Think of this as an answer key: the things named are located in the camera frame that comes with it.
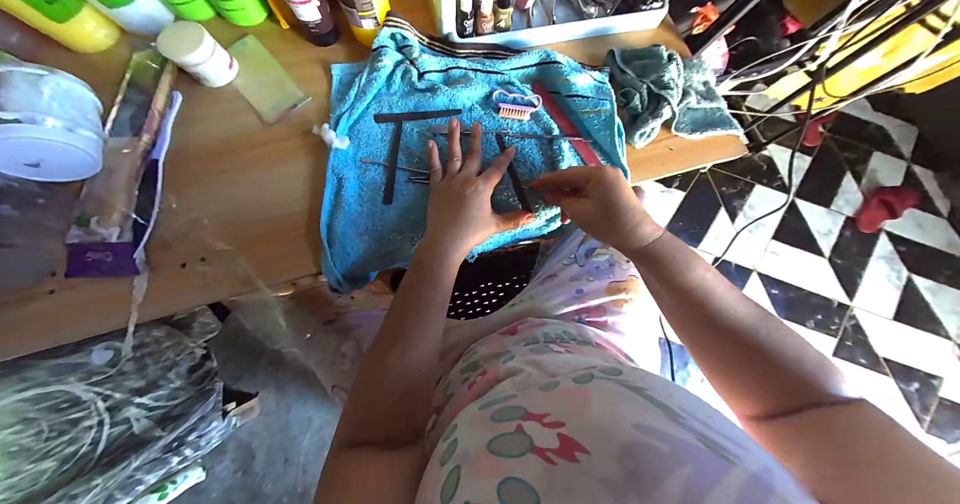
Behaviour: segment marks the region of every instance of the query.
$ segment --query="hair product bottle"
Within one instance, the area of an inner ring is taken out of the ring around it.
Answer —
[[[327,0],[286,0],[300,22],[306,40],[318,46],[330,46],[340,39],[340,30],[330,14]]]

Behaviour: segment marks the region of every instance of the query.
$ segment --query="concrete floor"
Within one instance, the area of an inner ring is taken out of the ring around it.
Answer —
[[[220,376],[231,387],[259,391],[260,415],[203,460],[206,480],[176,504],[307,504],[340,417],[313,372],[229,322],[210,340]]]

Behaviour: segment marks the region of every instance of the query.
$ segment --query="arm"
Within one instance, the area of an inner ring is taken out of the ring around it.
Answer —
[[[531,186],[636,265],[663,314],[743,424],[824,502],[946,502],[960,473],[862,400],[839,369],[657,226],[623,174],[579,167]]]
[[[315,502],[412,502],[429,450],[424,430],[443,347],[457,269],[490,235],[533,218],[497,215],[490,197],[514,156],[508,149],[480,173],[480,127],[460,152],[460,125],[451,120],[446,176],[430,142],[427,227],[367,351],[330,445]]]

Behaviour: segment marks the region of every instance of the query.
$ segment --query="blue towel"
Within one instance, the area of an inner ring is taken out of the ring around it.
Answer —
[[[490,45],[461,46],[427,38],[405,20],[391,14],[363,63],[334,65],[330,93],[330,126],[350,138],[347,149],[331,149],[323,190],[319,231],[322,271],[333,289],[350,291],[366,285],[378,271],[405,266],[426,224],[429,186],[407,183],[410,174],[399,171],[391,205],[384,205],[387,168],[367,165],[361,158],[389,162],[393,124],[374,122],[375,114],[398,114],[461,109],[463,127],[479,121],[485,129],[559,135],[561,131],[544,110],[530,121],[498,116],[491,96],[496,90],[532,94],[531,85],[543,82],[570,115],[581,134],[594,140],[601,162],[618,166],[629,177],[623,126],[617,118],[614,91],[603,68],[590,68],[551,50],[521,52]],[[429,169],[428,129],[446,124],[448,117],[403,123],[401,166]],[[447,138],[435,138],[446,163]],[[462,138],[466,149],[469,138]],[[484,137],[483,166],[499,149],[494,135]],[[567,141],[507,138],[516,147],[513,159],[524,185],[541,175],[583,161]],[[493,192],[499,213],[520,209],[508,176]],[[469,258],[520,240],[556,230],[560,210],[542,196],[527,191],[536,220],[522,228],[501,232],[476,246]]]
[[[642,147],[668,119],[675,135],[702,138],[738,135],[743,129],[716,91],[714,73],[700,60],[683,59],[655,44],[614,48],[606,54],[610,79],[626,127],[627,142]]]

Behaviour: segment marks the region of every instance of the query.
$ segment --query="white jar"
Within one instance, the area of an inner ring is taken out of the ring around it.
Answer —
[[[0,172],[36,181],[77,181],[100,171],[103,105],[76,76],[0,61]]]
[[[184,20],[168,25],[157,37],[156,49],[210,88],[229,84],[240,68],[234,56],[197,22]]]

